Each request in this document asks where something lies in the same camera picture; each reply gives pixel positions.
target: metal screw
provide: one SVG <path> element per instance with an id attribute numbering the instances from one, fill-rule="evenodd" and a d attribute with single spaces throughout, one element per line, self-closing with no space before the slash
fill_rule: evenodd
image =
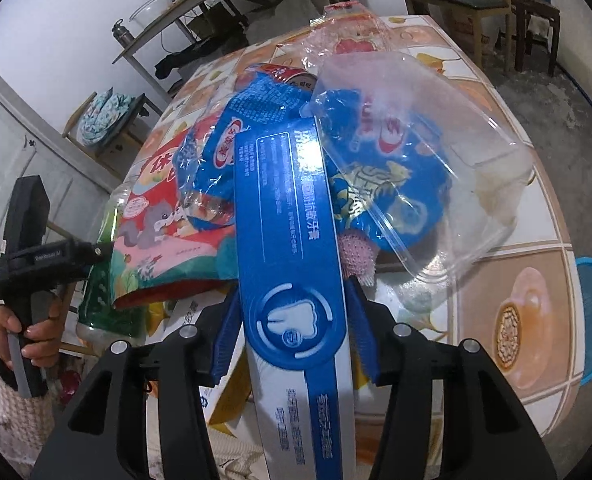
<path id="1" fill-rule="evenodd" d="M 191 339 L 198 334 L 198 329 L 196 325 L 185 325 L 180 329 L 179 334 L 183 339 Z"/>
<path id="2" fill-rule="evenodd" d="M 480 343 L 475 339 L 465 339 L 462 346 L 470 354 L 475 354 L 480 349 Z"/>
<path id="3" fill-rule="evenodd" d="M 109 350 L 112 351 L 112 354 L 122 354 L 128 346 L 127 341 L 115 341 L 112 343 Z"/>
<path id="4" fill-rule="evenodd" d="M 398 323 L 394 325 L 394 334 L 398 337 L 408 337 L 412 335 L 412 328 L 405 323 Z"/>

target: pink scrubber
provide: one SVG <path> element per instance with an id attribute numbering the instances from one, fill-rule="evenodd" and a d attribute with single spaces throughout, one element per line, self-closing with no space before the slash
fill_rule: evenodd
<path id="1" fill-rule="evenodd" d="M 378 247 L 358 229 L 347 229 L 338 235 L 338 250 L 343 278 L 356 276 L 363 286 L 374 286 Z"/>

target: squirrel illustration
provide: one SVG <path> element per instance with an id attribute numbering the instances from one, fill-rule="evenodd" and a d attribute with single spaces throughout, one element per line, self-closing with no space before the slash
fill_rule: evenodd
<path id="1" fill-rule="evenodd" d="M 146 250 L 160 243 L 159 240 L 156 240 L 156 236 L 159 236 L 160 230 L 172 221 L 173 208 L 166 200 L 163 200 L 147 208 L 143 218 L 142 231 L 138 229 L 135 220 L 128 220 L 122 223 L 116 238 L 124 237 L 127 247 L 138 246 L 138 249 Z"/>

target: red snack package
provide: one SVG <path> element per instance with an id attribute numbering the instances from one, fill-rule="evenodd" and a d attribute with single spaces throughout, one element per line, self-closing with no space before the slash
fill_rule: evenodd
<path id="1" fill-rule="evenodd" d="M 198 232 L 178 202 L 172 157 L 187 132 L 156 150 L 125 204 L 111 264 L 116 308 L 186 298 L 236 276 L 234 227 Z"/>

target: plastic bottle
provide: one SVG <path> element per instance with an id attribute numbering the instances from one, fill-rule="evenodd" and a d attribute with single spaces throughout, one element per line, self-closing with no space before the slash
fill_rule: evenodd
<path id="1" fill-rule="evenodd" d="M 134 186 L 133 179 L 123 182 L 109 196 L 98 242 L 113 241 L 122 210 Z M 115 310 L 112 307 L 110 264 L 102 262 L 92 267 L 87 278 L 83 301 L 78 307 L 76 335 L 91 344 L 98 354 L 119 339 L 133 346 L 143 344 L 146 338 L 146 307 Z"/>

